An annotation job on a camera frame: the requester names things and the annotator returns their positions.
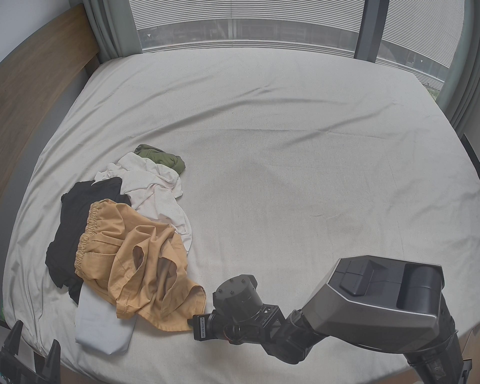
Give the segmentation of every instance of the white label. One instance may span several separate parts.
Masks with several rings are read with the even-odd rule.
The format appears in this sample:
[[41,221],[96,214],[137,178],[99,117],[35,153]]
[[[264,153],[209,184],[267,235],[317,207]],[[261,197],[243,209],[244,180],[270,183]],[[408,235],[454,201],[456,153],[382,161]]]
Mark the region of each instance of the white label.
[[205,318],[200,318],[200,339],[205,338]]

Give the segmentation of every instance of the white bed sheet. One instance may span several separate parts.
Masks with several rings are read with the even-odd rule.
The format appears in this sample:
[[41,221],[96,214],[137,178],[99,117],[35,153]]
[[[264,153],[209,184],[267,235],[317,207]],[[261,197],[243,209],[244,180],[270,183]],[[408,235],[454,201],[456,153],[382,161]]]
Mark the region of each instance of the white bed sheet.
[[257,345],[195,342],[138,319],[124,356],[74,340],[75,303],[45,252],[60,196],[138,144],[186,163],[190,277],[208,293],[254,274],[264,302],[301,307],[339,257],[437,263],[460,334],[480,321],[480,182],[427,91],[407,72],[319,53],[222,48],[102,65],[42,152],[3,279],[9,325],[109,383],[365,383],[404,358],[328,338],[291,366]]

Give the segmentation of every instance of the bed frame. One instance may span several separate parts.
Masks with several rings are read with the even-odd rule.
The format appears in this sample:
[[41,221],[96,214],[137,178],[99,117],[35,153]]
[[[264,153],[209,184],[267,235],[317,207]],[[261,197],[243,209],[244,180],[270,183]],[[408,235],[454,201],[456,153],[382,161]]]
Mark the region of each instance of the bed frame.
[[[98,44],[84,6],[69,9],[40,28],[0,62],[0,199],[28,140],[59,96],[84,68],[99,66]],[[480,325],[462,335],[464,358],[473,358],[472,382],[480,369]],[[413,370],[377,384],[413,384]]]

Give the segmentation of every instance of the black garment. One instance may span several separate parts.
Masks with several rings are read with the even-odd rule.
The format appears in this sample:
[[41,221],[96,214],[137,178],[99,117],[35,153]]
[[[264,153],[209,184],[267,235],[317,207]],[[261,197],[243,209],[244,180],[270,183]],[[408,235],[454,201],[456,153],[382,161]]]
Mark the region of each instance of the black garment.
[[120,194],[121,178],[99,181],[80,181],[61,197],[60,225],[55,239],[47,249],[45,264],[58,288],[68,287],[70,297],[78,304],[83,280],[75,274],[75,254],[80,236],[85,232],[90,205],[110,199],[132,205],[127,195]]

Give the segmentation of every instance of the mattress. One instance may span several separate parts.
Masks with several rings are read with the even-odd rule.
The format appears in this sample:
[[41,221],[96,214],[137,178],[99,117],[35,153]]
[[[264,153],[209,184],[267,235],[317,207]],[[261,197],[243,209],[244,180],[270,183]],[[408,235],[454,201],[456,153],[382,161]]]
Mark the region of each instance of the mattress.
[[100,66],[38,159],[3,292],[7,323],[22,320],[43,355],[57,339],[62,364],[125,384],[368,383],[408,367],[331,337],[292,366],[140,318],[123,356],[76,344],[76,304],[45,266],[60,197],[140,143],[186,163],[178,203],[207,311],[219,284],[253,274],[263,301],[288,314],[338,258],[371,254],[441,264],[459,334],[480,322],[480,181],[413,74],[311,52],[183,50]]

